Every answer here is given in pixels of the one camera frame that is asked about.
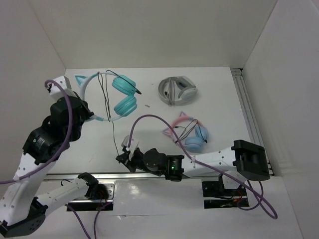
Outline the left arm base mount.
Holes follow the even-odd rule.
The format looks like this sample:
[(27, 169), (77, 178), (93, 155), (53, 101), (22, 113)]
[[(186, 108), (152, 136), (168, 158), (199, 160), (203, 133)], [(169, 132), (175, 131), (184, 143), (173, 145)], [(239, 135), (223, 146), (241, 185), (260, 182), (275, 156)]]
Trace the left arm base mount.
[(92, 198), (82, 196), (67, 205), (77, 212), (97, 212), (103, 206), (102, 211), (112, 211), (114, 208), (115, 181), (100, 181), (100, 184), (101, 186)]

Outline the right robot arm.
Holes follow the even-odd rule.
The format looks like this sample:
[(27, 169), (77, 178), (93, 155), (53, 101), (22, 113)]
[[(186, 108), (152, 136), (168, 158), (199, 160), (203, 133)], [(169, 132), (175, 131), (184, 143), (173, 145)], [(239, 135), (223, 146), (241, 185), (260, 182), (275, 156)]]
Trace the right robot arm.
[(137, 146), (124, 147), (116, 160), (131, 173), (141, 170), (175, 182), (217, 173), (226, 177), (217, 184), (222, 195), (229, 195), (242, 182), (270, 179), (264, 147), (244, 140), (220, 151), (190, 156), (166, 155), (155, 148), (143, 153)]

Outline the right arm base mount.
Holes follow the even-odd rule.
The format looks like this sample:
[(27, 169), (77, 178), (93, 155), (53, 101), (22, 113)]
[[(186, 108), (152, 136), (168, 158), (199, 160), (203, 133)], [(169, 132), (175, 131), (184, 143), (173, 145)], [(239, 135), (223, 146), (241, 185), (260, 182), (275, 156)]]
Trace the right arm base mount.
[(250, 207), (246, 189), (242, 186), (225, 189), (221, 178), (218, 181), (203, 181), (202, 191), (205, 209)]

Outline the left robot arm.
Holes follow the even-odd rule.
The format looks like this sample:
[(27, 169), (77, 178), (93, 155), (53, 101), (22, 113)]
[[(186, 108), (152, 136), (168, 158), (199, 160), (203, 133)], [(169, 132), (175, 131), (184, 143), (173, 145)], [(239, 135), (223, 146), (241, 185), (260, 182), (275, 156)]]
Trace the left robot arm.
[[(24, 146), (20, 165), (16, 172), (21, 177), (48, 162), (61, 149), (69, 148), (69, 143), (81, 136), (84, 121), (92, 116), (88, 104), (78, 97), (69, 97), (72, 109), (72, 131), (65, 141), (68, 130), (68, 107), (66, 100), (60, 98), (50, 107), (50, 115), (41, 127), (33, 130)], [(55, 165), (48, 166), (27, 178), (11, 184), (0, 200), (0, 233), (5, 238), (27, 236), (43, 224), (46, 217), (70, 201), (86, 197), (97, 199), (99, 183), (91, 174), (85, 172), (73, 181), (51, 192), (36, 195), (47, 172)]]

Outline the teal cat-ear headphones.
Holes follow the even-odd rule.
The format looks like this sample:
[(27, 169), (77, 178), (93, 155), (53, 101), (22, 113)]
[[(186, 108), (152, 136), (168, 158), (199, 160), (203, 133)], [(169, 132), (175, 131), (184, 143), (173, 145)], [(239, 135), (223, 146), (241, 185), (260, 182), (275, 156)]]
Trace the teal cat-ear headphones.
[(136, 83), (128, 78), (125, 75), (119, 75), (115, 73), (112, 70), (106, 70), (105, 72), (97, 72), (94, 73), (91, 76), (83, 76), (83, 75), (74, 75), (75, 80), (77, 82), (77, 85), (80, 89), (80, 99), (83, 101), (85, 100), (85, 92), (88, 84), (91, 80), (98, 77), (99, 75), (111, 75), (114, 76), (114, 79), (112, 81), (112, 86), (118, 90), (119, 92), (126, 95), (126, 97), (121, 100), (119, 103), (116, 104), (114, 107), (115, 113), (118, 115), (115, 118), (108, 117), (107, 119), (102, 118), (100, 116), (97, 116), (96, 114), (93, 114), (87, 121), (97, 120), (97, 121), (116, 121), (123, 117), (127, 117), (129, 114), (131, 114), (134, 110), (137, 109), (137, 99), (135, 97), (135, 94), (141, 95), (142, 93), (137, 89)]

